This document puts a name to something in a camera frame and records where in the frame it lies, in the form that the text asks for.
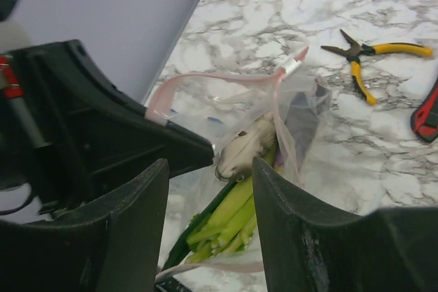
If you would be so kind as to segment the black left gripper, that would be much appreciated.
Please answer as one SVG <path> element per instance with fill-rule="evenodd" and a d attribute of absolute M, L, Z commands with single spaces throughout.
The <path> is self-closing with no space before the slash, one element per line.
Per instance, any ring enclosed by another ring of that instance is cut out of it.
<path fill-rule="evenodd" d="M 58 216 L 125 183 L 158 159 L 170 176 L 213 162 L 203 137 L 147 120 L 145 107 L 119 92 L 78 40 L 1 54 L 1 96 L 23 130 L 20 169 Z"/>

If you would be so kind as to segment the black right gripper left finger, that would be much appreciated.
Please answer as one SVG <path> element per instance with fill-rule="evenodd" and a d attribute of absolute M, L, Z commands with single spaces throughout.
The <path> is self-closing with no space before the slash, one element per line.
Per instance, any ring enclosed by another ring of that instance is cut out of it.
<path fill-rule="evenodd" d="M 1 223 L 2 291 L 152 291 L 168 163 L 53 221 Z"/>

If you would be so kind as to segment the grey toy fish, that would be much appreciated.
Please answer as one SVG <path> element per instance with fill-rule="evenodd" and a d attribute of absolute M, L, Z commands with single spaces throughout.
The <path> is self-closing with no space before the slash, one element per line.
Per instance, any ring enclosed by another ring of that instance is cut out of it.
<path fill-rule="evenodd" d="M 276 144 L 276 129 L 271 111 L 241 131 L 220 153 L 215 176 L 224 182 L 241 182 L 252 174 L 255 157 L 264 157 Z"/>

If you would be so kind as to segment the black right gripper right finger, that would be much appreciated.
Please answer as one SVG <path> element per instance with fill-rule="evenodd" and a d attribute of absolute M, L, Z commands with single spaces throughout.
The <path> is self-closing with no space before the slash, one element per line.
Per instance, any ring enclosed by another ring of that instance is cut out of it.
<path fill-rule="evenodd" d="M 269 291 L 436 291 L 437 209 L 338 209 L 253 161 Z"/>

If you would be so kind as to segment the green scallion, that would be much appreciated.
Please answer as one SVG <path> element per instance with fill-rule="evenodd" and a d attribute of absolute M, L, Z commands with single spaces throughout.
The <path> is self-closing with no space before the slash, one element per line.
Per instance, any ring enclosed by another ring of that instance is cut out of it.
<path fill-rule="evenodd" d="M 224 200 L 228 193 L 235 187 L 236 182 L 230 182 L 222 188 L 215 198 L 198 214 L 194 215 L 190 220 L 186 229 L 180 234 L 179 238 L 168 253 L 168 257 L 162 266 L 162 271 L 179 265 L 182 260 L 189 254 L 190 247 L 186 239 L 193 233 L 197 233 L 207 219 L 216 210 L 219 204 Z"/>

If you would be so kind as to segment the purple eggplant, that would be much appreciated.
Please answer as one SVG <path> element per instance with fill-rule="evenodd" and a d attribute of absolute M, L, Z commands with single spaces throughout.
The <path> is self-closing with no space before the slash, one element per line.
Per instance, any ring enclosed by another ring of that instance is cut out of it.
<path fill-rule="evenodd" d="M 300 170 L 319 126 L 315 100 L 304 92 L 281 100 L 279 114 L 285 126 L 282 144 L 285 154 L 291 155 L 289 161 Z"/>

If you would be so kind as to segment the green celery stalk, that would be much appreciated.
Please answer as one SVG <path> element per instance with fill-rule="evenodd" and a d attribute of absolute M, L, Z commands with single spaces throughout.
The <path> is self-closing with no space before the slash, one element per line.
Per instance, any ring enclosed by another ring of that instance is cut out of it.
<path fill-rule="evenodd" d="M 186 239 L 191 249 L 186 263 L 234 254 L 248 246 L 257 227 L 253 178 L 236 183 L 201 229 Z"/>

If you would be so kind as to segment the clear zip top bag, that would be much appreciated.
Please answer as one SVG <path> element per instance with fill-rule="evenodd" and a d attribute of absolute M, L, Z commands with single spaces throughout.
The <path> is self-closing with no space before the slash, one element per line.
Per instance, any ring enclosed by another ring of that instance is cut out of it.
<path fill-rule="evenodd" d="M 181 231 L 157 281 L 199 267 L 263 269 L 253 159 L 304 186 L 309 151 L 331 102 L 325 80 L 302 69 L 306 56 L 306 50 L 289 56 L 269 75 L 171 77 L 152 95 L 148 120 L 187 129 L 213 152 L 211 165 L 177 177 Z"/>

